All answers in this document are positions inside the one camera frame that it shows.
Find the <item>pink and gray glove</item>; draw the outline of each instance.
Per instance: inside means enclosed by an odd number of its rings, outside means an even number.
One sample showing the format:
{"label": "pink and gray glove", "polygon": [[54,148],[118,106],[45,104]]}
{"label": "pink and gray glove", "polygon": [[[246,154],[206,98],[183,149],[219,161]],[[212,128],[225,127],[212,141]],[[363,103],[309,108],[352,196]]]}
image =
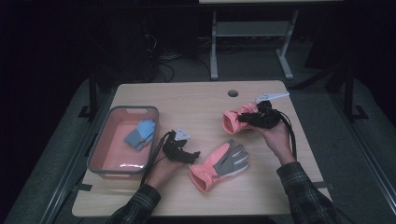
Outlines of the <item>pink and gray glove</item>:
{"label": "pink and gray glove", "polygon": [[233,146],[233,139],[213,151],[200,165],[190,166],[190,179],[195,187],[208,192],[220,180],[235,176],[248,168],[248,153],[243,145]]}
{"label": "pink and gray glove", "polygon": [[257,113],[258,111],[256,102],[250,102],[236,111],[224,111],[221,121],[224,131],[230,134],[240,132],[245,129],[248,124],[246,122],[239,122],[238,115],[242,113]]}

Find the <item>table hole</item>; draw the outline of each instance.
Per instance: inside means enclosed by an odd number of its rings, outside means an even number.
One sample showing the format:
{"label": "table hole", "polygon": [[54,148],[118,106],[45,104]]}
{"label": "table hole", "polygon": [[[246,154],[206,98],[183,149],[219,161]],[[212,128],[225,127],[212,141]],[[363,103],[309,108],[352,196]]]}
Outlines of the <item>table hole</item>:
{"label": "table hole", "polygon": [[228,91],[228,95],[230,96],[230,97],[237,97],[238,96],[238,91],[236,91],[236,90],[230,90],[230,91]]}

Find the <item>table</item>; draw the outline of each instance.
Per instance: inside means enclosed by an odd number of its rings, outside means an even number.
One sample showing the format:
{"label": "table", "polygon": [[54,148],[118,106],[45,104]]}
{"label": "table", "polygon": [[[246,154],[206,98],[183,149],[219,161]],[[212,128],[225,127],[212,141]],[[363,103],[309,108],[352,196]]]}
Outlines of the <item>table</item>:
{"label": "table", "polygon": [[[229,90],[238,91],[230,97]],[[276,174],[279,161],[263,138],[251,130],[230,135],[222,130],[225,110],[239,108],[263,93],[286,91],[280,81],[234,81],[150,83],[120,85],[116,105],[154,105],[160,111],[159,139],[168,131],[183,128],[191,135],[185,151],[201,151],[196,163],[202,163],[214,149],[233,138],[249,153],[250,166],[242,174],[217,184],[208,193],[200,192],[188,177],[188,166],[178,170],[164,186],[163,198],[154,216],[230,216],[274,215],[290,212],[288,198]],[[271,101],[273,108],[288,115],[296,135],[298,159],[313,182],[323,178],[304,135],[304,130],[289,98]],[[110,216],[125,205],[140,181],[107,180],[87,170],[82,181],[90,191],[80,190],[73,206],[77,217]],[[330,198],[329,191],[319,189]]]}

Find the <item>clear plastic tray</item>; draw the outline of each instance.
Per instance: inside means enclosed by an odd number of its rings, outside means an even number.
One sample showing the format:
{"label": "clear plastic tray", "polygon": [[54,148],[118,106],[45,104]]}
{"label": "clear plastic tray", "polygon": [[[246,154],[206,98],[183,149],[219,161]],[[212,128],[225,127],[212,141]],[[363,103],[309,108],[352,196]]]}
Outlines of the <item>clear plastic tray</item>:
{"label": "clear plastic tray", "polygon": [[[142,119],[152,119],[156,125],[153,140],[136,150],[124,139]],[[102,178],[141,178],[154,150],[158,121],[159,111],[154,106],[120,105],[110,109],[88,158],[89,170]]]}

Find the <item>metal stand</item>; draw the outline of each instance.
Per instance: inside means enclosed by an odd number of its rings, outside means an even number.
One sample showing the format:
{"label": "metal stand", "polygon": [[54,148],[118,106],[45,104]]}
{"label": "metal stand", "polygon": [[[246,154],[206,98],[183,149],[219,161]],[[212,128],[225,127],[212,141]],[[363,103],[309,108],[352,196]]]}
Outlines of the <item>metal stand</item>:
{"label": "metal stand", "polygon": [[96,115],[97,112],[97,98],[96,98],[96,81],[95,81],[95,74],[94,71],[90,73],[90,122]]}
{"label": "metal stand", "polygon": [[287,79],[293,79],[286,51],[288,49],[299,10],[294,10],[289,21],[217,21],[217,13],[213,12],[212,49],[210,52],[210,79],[218,80],[218,63],[216,57],[217,36],[284,36],[281,49],[276,50],[277,58]]}

